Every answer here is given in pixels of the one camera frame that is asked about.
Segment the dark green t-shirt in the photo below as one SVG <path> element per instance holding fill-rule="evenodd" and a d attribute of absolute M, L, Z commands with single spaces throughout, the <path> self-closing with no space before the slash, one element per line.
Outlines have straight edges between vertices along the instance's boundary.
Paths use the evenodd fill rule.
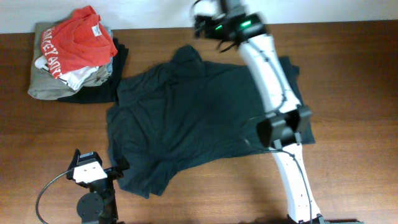
<path fill-rule="evenodd" d="M 169 62 L 119 82 L 107 114 L 111 161 L 129 168 L 122 190 L 162 195 L 180 171 L 217 159 L 262 154 L 264 110 L 249 69 L 204 61 L 191 45 Z"/>

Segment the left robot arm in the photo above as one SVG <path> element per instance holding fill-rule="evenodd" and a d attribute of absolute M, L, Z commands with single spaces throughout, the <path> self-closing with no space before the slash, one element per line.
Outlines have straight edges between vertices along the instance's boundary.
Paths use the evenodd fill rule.
<path fill-rule="evenodd" d="M 128 168 L 129 163 L 123 156 L 117 156 L 116 165 L 105 169 L 97 152 L 82 154 L 79 149 L 75 150 L 67 179 L 89 190 L 76 206 L 82 224 L 120 222 L 113 182 L 124 177 L 123 172 Z"/>

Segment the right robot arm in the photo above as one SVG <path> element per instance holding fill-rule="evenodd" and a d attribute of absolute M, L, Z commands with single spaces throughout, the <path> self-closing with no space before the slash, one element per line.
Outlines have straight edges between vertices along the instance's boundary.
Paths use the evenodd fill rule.
<path fill-rule="evenodd" d="M 242 1 L 195 1 L 190 9 L 195 37 L 237 47 L 261 97 L 263 112 L 256 131 L 265 152 L 277 164 L 288 203 L 290 223 L 323 223 L 303 161 L 302 133 L 311 111 L 303 105 L 282 69 L 274 38 L 258 13 Z"/>

